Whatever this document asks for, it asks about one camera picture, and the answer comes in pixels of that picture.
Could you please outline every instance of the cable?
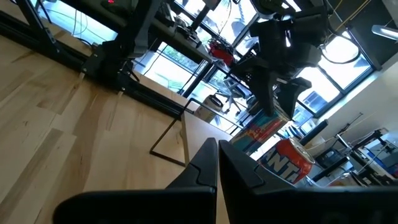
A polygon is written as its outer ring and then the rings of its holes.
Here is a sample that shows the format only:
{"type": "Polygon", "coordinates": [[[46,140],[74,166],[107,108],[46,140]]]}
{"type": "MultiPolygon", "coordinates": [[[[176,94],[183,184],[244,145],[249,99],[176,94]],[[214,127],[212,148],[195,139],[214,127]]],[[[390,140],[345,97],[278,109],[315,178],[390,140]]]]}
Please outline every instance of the cable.
{"type": "Polygon", "coordinates": [[[158,54],[158,56],[156,57],[156,59],[154,60],[154,62],[152,63],[152,65],[150,65],[149,69],[143,74],[143,76],[145,76],[146,73],[149,72],[149,70],[152,68],[152,66],[154,66],[156,60],[160,57],[160,55],[163,53],[163,51],[164,51],[164,49],[166,49],[166,47],[168,47],[168,45],[166,45],[166,46],[162,49],[162,51],[158,54]]]}
{"type": "Polygon", "coordinates": [[[223,29],[225,28],[225,25],[226,25],[226,23],[228,22],[229,17],[231,17],[231,11],[232,11],[232,3],[231,3],[231,1],[232,1],[232,0],[229,0],[229,2],[228,2],[228,7],[229,7],[228,17],[226,18],[226,21],[225,21],[223,27],[221,28],[221,30],[219,30],[219,32],[218,32],[218,37],[220,36],[221,32],[222,32],[223,29]]]}
{"type": "MultiPolygon", "coordinates": [[[[329,3],[329,1],[328,1],[328,0],[322,0],[322,2],[323,2],[323,6],[324,6],[324,7],[326,8],[326,10],[327,10],[327,9],[328,9],[328,5],[327,5],[326,2],[329,3]]],[[[322,54],[322,56],[323,56],[328,62],[334,63],[334,64],[338,64],[338,65],[347,64],[347,63],[352,63],[352,62],[355,62],[357,59],[359,59],[360,56],[361,56],[361,50],[360,50],[359,46],[357,45],[357,43],[355,43],[355,42],[354,42],[353,40],[351,40],[350,38],[347,38],[347,37],[345,37],[344,35],[341,35],[341,34],[339,34],[337,31],[335,31],[335,30],[332,28],[332,26],[331,26],[329,20],[327,21],[327,23],[328,23],[328,30],[331,32],[332,35],[335,35],[335,36],[337,36],[337,37],[341,37],[341,38],[344,38],[344,39],[350,41],[352,44],[354,44],[354,45],[358,48],[358,53],[355,55],[355,57],[353,57],[352,59],[347,60],[347,61],[345,61],[345,62],[335,62],[335,61],[330,60],[330,59],[325,55],[324,50],[325,50],[326,45],[323,45],[323,46],[321,46],[321,54],[322,54]]]]}
{"type": "Polygon", "coordinates": [[[76,31],[76,20],[77,20],[77,9],[75,9],[75,25],[73,25],[73,32],[72,32],[72,35],[75,35],[75,31],[76,31]]]}
{"type": "Polygon", "coordinates": [[[80,34],[80,37],[81,37],[81,34],[84,33],[87,30],[87,28],[88,28],[88,18],[87,18],[86,14],[85,14],[85,16],[86,16],[86,27],[83,29],[83,31],[81,31],[81,29],[80,29],[80,33],[75,34],[75,35],[79,35],[80,34]]]}
{"type": "Polygon", "coordinates": [[[336,29],[336,31],[338,31],[347,21],[349,21],[350,19],[352,19],[354,17],[354,15],[358,12],[361,11],[368,2],[370,2],[371,0],[365,0],[365,2],[362,3],[362,5],[360,5],[351,15],[349,15],[347,17],[346,20],[344,20],[344,22],[342,22],[336,29]]]}

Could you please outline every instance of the window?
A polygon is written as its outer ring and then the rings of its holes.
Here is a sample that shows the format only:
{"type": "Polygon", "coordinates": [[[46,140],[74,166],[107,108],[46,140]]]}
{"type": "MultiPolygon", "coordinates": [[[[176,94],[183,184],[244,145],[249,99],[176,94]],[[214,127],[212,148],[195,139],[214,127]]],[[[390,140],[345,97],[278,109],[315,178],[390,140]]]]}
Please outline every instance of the window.
{"type": "Polygon", "coordinates": [[[232,43],[254,15],[256,11],[250,0],[241,0],[239,4],[221,0],[218,7],[207,14],[203,23],[232,43]]]}
{"type": "Polygon", "coordinates": [[[312,83],[312,88],[301,93],[298,96],[298,100],[315,113],[334,100],[340,93],[317,68],[304,68],[298,77],[302,77],[312,83]]]}
{"type": "Polygon", "coordinates": [[[207,46],[207,42],[211,39],[211,35],[203,30],[201,27],[198,27],[196,32],[203,46],[207,46]]]}
{"type": "Polygon", "coordinates": [[[192,75],[197,76],[207,64],[207,62],[202,63],[198,69],[199,64],[165,43],[160,45],[157,52],[148,51],[136,61],[139,63],[135,70],[174,92],[182,88],[186,90],[195,79],[191,78],[192,75]]]}
{"type": "MultiPolygon", "coordinates": [[[[344,32],[343,35],[349,37],[347,32],[344,32]]],[[[325,50],[325,55],[328,57],[328,59],[334,62],[347,61],[355,57],[357,54],[357,46],[342,37],[334,38],[327,45],[325,50]]],[[[342,65],[331,63],[322,57],[321,61],[319,62],[319,66],[325,69],[327,74],[331,76],[332,79],[334,79],[334,81],[336,81],[337,84],[339,84],[339,86],[342,88],[346,88],[370,68],[370,64],[363,57],[363,55],[361,55],[360,58],[354,62],[342,65]]]]}
{"type": "Polygon", "coordinates": [[[294,110],[293,121],[296,127],[301,127],[304,123],[306,123],[309,119],[312,118],[311,112],[306,110],[303,106],[296,103],[296,109],[294,110]]]}
{"type": "Polygon", "coordinates": [[[187,12],[195,17],[205,7],[205,3],[202,0],[175,0],[175,2],[179,3],[187,12]]]}
{"type": "Polygon", "coordinates": [[[242,54],[245,55],[248,50],[253,47],[255,43],[259,42],[258,37],[251,37],[250,34],[247,34],[245,38],[241,41],[241,43],[236,46],[236,50],[242,54]]]}

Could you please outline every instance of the wire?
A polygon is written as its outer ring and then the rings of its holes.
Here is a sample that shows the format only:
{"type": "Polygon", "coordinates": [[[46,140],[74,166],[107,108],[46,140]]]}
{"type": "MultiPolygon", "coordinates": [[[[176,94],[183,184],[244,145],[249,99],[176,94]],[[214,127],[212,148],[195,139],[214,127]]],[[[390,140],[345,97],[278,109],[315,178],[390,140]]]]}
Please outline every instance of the wire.
{"type": "Polygon", "coordinates": [[[149,70],[152,68],[152,66],[154,66],[156,60],[160,57],[160,55],[163,53],[163,51],[164,51],[164,49],[166,49],[166,47],[168,47],[168,45],[166,45],[166,46],[162,49],[162,51],[158,54],[158,56],[156,57],[156,59],[154,60],[154,62],[152,63],[152,65],[150,65],[149,69],[143,74],[143,76],[145,76],[146,73],[149,72],[149,70]]]}
{"type": "Polygon", "coordinates": [[[83,43],[89,45],[90,48],[91,48],[91,50],[94,50],[94,46],[93,46],[91,43],[89,43],[87,40],[82,39],[82,38],[79,38],[79,37],[75,37],[75,38],[78,39],[78,40],[80,40],[80,41],[82,41],[83,43]]]}
{"type": "Polygon", "coordinates": [[[75,9],[75,25],[73,25],[73,32],[72,32],[72,35],[75,35],[75,31],[76,31],[76,21],[77,21],[77,9],[75,9]]]}
{"type": "MultiPolygon", "coordinates": [[[[327,10],[327,9],[328,9],[327,3],[329,3],[329,1],[328,1],[328,0],[322,0],[322,2],[323,2],[323,6],[324,6],[324,7],[326,8],[326,10],[327,10]]],[[[352,59],[347,60],[347,61],[345,61],[345,62],[336,62],[336,61],[332,61],[332,60],[330,60],[330,59],[326,56],[326,54],[324,53],[324,50],[325,50],[325,47],[326,47],[326,45],[324,44],[323,46],[321,46],[321,54],[322,54],[322,56],[323,56],[328,62],[334,63],[334,64],[338,64],[338,65],[347,64],[347,63],[352,63],[352,62],[355,62],[357,59],[359,59],[360,56],[361,56],[361,50],[360,50],[358,44],[357,44],[356,42],[354,42],[353,40],[351,40],[350,38],[347,38],[347,37],[345,37],[344,35],[339,34],[336,30],[334,30],[334,29],[332,28],[332,26],[331,26],[329,20],[327,21],[327,23],[328,23],[328,29],[329,29],[329,31],[331,32],[331,35],[335,35],[335,36],[337,36],[337,37],[341,37],[341,38],[344,38],[344,39],[350,41],[352,44],[354,44],[354,45],[358,48],[358,53],[355,55],[355,57],[353,57],[352,59]]],[[[330,35],[326,38],[325,42],[328,42],[328,41],[329,41],[329,38],[330,38],[330,35]]]]}
{"type": "MultiPolygon", "coordinates": [[[[62,12],[54,11],[54,10],[51,10],[51,9],[46,9],[46,10],[48,10],[48,11],[50,11],[50,12],[55,12],[55,13],[61,14],[61,15],[65,16],[65,17],[68,17],[69,19],[75,20],[72,16],[68,16],[68,15],[66,15],[66,14],[64,14],[64,13],[62,13],[62,12]]],[[[98,38],[107,41],[106,39],[104,39],[103,37],[101,37],[101,36],[99,36],[98,34],[94,33],[94,32],[91,31],[90,29],[87,29],[87,31],[88,31],[88,32],[91,32],[92,34],[94,34],[94,35],[97,36],[98,38]]]]}
{"type": "Polygon", "coordinates": [[[349,21],[350,19],[352,19],[352,18],[356,15],[356,13],[357,13],[358,11],[361,11],[361,10],[367,5],[367,3],[370,2],[370,1],[371,1],[371,0],[365,0],[365,1],[362,3],[362,5],[360,5],[350,16],[347,17],[346,20],[344,20],[344,22],[342,22],[342,23],[337,27],[336,31],[338,31],[347,21],[349,21]]]}
{"type": "Polygon", "coordinates": [[[87,28],[88,28],[88,18],[87,18],[86,14],[85,14],[85,16],[86,16],[86,26],[85,26],[85,28],[83,29],[83,31],[81,31],[81,19],[80,19],[80,33],[75,34],[75,35],[79,35],[80,34],[80,37],[81,37],[81,34],[84,33],[87,30],[87,28]]]}
{"type": "Polygon", "coordinates": [[[218,30],[218,35],[217,35],[217,37],[220,36],[220,34],[221,34],[221,32],[223,31],[223,29],[225,28],[225,25],[227,24],[229,18],[231,17],[231,11],[232,11],[232,3],[231,3],[231,1],[232,1],[232,0],[229,0],[229,1],[228,1],[228,7],[229,7],[228,17],[226,18],[225,23],[224,23],[223,27],[221,28],[221,30],[218,30]]]}

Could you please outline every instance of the black plastic part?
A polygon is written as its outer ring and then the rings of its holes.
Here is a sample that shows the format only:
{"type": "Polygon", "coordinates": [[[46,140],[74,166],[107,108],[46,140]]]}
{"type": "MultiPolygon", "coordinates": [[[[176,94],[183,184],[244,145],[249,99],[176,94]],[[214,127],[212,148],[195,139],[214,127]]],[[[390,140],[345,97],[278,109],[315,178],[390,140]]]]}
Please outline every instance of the black plastic part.
{"type": "Polygon", "coordinates": [[[88,192],[62,202],[54,224],[214,223],[214,188],[88,192]]]}
{"type": "Polygon", "coordinates": [[[219,141],[220,179],[223,188],[229,222],[252,223],[252,218],[261,219],[256,223],[265,223],[267,209],[274,206],[271,202],[257,201],[257,194],[278,190],[294,189],[290,183],[269,172],[245,153],[235,149],[227,141],[219,141]]]}
{"type": "Polygon", "coordinates": [[[278,102],[289,119],[293,118],[294,109],[299,95],[311,87],[311,82],[302,77],[295,78],[289,81],[287,84],[281,83],[279,85],[280,92],[277,94],[278,102]]]}
{"type": "Polygon", "coordinates": [[[398,188],[296,189],[220,141],[220,178],[229,222],[394,223],[398,188]]]}
{"type": "Polygon", "coordinates": [[[204,185],[217,188],[218,148],[215,138],[208,138],[187,168],[167,188],[204,185]]]}
{"type": "Polygon", "coordinates": [[[62,202],[59,223],[215,223],[218,148],[208,138],[165,190],[90,192],[62,202]]]}
{"type": "Polygon", "coordinates": [[[337,161],[333,165],[331,165],[329,168],[326,168],[325,170],[323,170],[322,172],[317,174],[315,177],[313,177],[312,180],[314,182],[319,181],[320,179],[326,177],[327,175],[329,175],[331,172],[333,172],[335,169],[337,169],[338,167],[340,167],[341,165],[343,165],[347,161],[349,161],[348,157],[346,157],[346,156],[343,157],[342,159],[340,159],[339,161],[337,161]]]}

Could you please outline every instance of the white wall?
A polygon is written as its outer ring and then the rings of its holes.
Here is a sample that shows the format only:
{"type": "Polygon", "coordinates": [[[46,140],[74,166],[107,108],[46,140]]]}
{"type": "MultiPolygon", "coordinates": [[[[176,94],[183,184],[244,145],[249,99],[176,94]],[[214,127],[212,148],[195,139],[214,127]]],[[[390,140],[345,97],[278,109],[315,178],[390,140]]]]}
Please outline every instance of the white wall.
{"type": "MultiPolygon", "coordinates": [[[[332,138],[359,113],[364,115],[343,135],[348,142],[378,128],[398,130],[398,54],[383,65],[382,71],[372,74],[343,101],[320,118],[320,121],[329,120],[328,127],[319,134],[324,139],[332,138]]],[[[321,151],[317,149],[311,151],[313,155],[319,153],[321,151]]]]}

